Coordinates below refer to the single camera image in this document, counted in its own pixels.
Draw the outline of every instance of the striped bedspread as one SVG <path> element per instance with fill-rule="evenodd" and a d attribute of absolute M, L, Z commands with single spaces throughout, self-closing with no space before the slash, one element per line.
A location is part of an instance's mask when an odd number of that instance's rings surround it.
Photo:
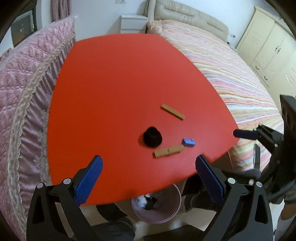
<path fill-rule="evenodd" d="M 225 42 L 210 32 L 173 20 L 150 21 L 148 30 L 170 42 L 204 74 L 240 129 L 252 130 L 261 123 L 283 133 L 282 117 L 267 90 Z M 263 169 L 271 154 L 257 144 L 261 148 Z M 253 148 L 254 141 L 240 139 L 229 151 L 235 169 L 252 168 Z"/>

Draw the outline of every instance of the metal screw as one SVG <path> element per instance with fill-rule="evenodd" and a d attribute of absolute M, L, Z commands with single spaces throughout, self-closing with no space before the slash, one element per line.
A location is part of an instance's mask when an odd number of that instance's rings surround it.
<path fill-rule="evenodd" d="M 37 184 L 37 188 L 42 188 L 43 187 L 43 183 L 38 183 Z"/>
<path fill-rule="evenodd" d="M 249 181 L 249 185 L 250 185 L 250 186 L 253 186 L 253 185 L 254 185 L 254 179 L 250 179 L 250 181 Z"/>
<path fill-rule="evenodd" d="M 66 185 L 68 185 L 70 182 L 71 182 L 71 179 L 70 178 L 66 178 L 63 181 L 63 183 L 66 184 Z"/>
<path fill-rule="evenodd" d="M 256 182 L 256 186 L 259 187 L 259 188 L 263 187 L 261 182 Z"/>
<path fill-rule="evenodd" d="M 230 184 L 235 184 L 235 179 L 233 179 L 232 177 L 228 178 L 227 180 Z"/>

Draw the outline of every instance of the wall outlet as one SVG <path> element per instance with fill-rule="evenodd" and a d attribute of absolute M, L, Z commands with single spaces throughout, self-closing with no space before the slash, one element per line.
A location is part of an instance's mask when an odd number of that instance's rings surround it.
<path fill-rule="evenodd" d="M 115 0 L 115 4 L 126 4 L 126 0 Z"/>

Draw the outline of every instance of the bed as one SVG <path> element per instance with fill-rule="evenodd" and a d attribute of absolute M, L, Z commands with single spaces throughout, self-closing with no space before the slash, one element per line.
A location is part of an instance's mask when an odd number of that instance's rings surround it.
<path fill-rule="evenodd" d="M 66 18 L 35 32 L 0 57 L 0 211 L 20 240 L 26 237 L 36 184 L 51 185 L 49 107 L 74 42 L 74 20 Z"/>
<path fill-rule="evenodd" d="M 227 42 L 228 28 L 217 19 L 171 0 L 149 0 L 145 14 L 147 33 L 158 34 L 182 52 L 209 80 L 233 115 L 240 129 L 252 130 L 259 123 L 281 133 L 282 117 L 255 73 Z M 271 154 L 259 142 L 261 169 Z M 253 167 L 254 141 L 240 139 L 229 150 L 236 170 Z"/>

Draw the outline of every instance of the blue block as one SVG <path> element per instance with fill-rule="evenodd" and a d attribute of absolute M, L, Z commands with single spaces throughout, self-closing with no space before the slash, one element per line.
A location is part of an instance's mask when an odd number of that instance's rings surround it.
<path fill-rule="evenodd" d="M 183 138 L 183 145 L 184 146 L 195 146 L 194 139 Z"/>

